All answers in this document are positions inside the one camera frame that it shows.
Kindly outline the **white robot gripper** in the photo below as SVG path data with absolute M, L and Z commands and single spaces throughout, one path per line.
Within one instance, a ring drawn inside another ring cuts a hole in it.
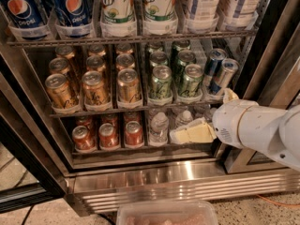
M 214 128 L 204 118 L 197 118 L 172 130 L 171 142 L 211 143 L 218 137 L 223 143 L 239 149 L 266 149 L 278 142 L 279 122 L 286 110 L 238 99 L 230 88 L 224 89 L 223 103 L 213 114 Z

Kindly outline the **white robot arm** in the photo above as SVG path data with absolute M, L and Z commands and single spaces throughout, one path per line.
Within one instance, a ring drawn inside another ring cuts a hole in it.
M 275 162 L 300 171 L 300 106 L 289 110 L 264 107 L 239 98 L 227 88 L 223 104 L 208 123 L 203 118 L 173 129 L 177 144 L 219 139 L 232 147 L 250 148 Z

